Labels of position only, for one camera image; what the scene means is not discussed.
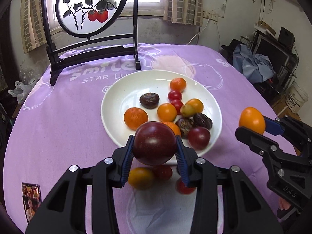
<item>curtain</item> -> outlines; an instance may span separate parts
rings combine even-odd
[[[21,35],[25,54],[46,43],[41,0],[21,0]]]
[[[166,0],[166,21],[173,23],[202,26],[203,0]]]

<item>black speaker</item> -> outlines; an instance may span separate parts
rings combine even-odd
[[[294,35],[284,27],[280,28],[280,36],[278,37],[278,41],[290,50],[292,50],[294,47]]]

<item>black wooden frame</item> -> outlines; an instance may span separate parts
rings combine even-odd
[[[46,51],[47,51],[47,55],[51,63],[51,71],[50,71],[51,86],[55,85],[58,76],[60,75],[60,73],[62,72],[64,68],[67,68],[76,64],[93,61],[93,60],[98,60],[98,59],[124,56],[124,55],[133,55],[135,59],[135,69],[136,70],[141,69],[141,62],[138,57],[138,0],[134,0],[133,2],[133,33],[112,35],[112,36],[96,38],[92,40],[90,39],[90,37],[103,32],[105,29],[110,27],[116,21],[116,19],[118,18],[118,16],[121,14],[122,10],[124,9],[126,1],[127,0],[121,0],[117,8],[117,11],[112,16],[110,21],[108,21],[105,24],[105,26],[103,26],[102,28],[98,29],[95,32],[76,36],[74,33],[69,32],[68,29],[66,29],[66,27],[63,27],[64,25],[62,26],[62,24],[60,24],[63,30],[67,32],[68,34],[75,36],[75,37],[87,38],[87,40],[57,49],[55,44],[52,41],[52,37],[50,33],[48,15],[47,15],[47,9],[46,9],[47,0],[42,0],[43,28],[45,31],[46,41],[47,41]],[[76,54],[76,55],[73,55],[64,59],[61,59],[59,56],[59,54],[62,52],[65,52],[65,51],[68,51],[77,47],[85,46],[88,44],[109,41],[109,40],[126,39],[126,38],[133,39],[133,47],[123,47],[123,46],[107,47],[107,48],[102,48],[98,50],[83,52],[83,53]]]

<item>tablecloth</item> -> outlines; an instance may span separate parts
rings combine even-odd
[[[69,51],[62,57],[86,51],[88,49]],[[268,174],[262,157],[238,142],[234,135],[240,113],[248,106],[257,108],[267,117],[276,117],[256,89],[219,53],[207,47],[139,44],[138,53],[142,70],[164,69],[184,74],[213,94],[222,112],[223,127],[216,144],[204,157],[223,168],[234,164],[240,166],[276,212],[278,197],[266,187]],[[116,149],[101,122],[101,101],[115,81],[132,72],[135,72],[133,56],[96,60],[65,68],[57,83],[51,86],[48,68],[31,91],[7,145],[3,177],[7,212],[23,232],[27,221],[22,182],[40,185],[44,199],[70,165],[93,166]],[[295,154],[292,145],[281,136],[265,135],[277,141],[284,152]],[[133,167],[138,165],[134,160]],[[169,190],[174,190],[174,181],[161,186],[159,193],[166,194]],[[177,214],[178,209],[181,213],[174,224],[180,233],[189,232],[195,195],[171,193],[168,198],[160,197],[157,199],[163,200],[160,210],[157,208],[159,201],[150,194],[133,190],[128,184],[113,192],[120,233],[176,232],[167,228],[173,226],[172,222],[159,222],[159,217],[155,217],[170,212],[170,208],[165,207],[166,201],[176,201],[177,207],[171,214]],[[190,206],[179,205],[181,201],[188,201]],[[138,211],[152,217],[142,221],[135,217]],[[86,209],[86,229],[91,233],[89,207]]]

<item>white bucket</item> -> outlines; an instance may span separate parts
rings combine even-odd
[[[294,81],[286,96],[286,104],[293,113],[297,113],[305,102],[308,101],[308,94],[301,89]]]

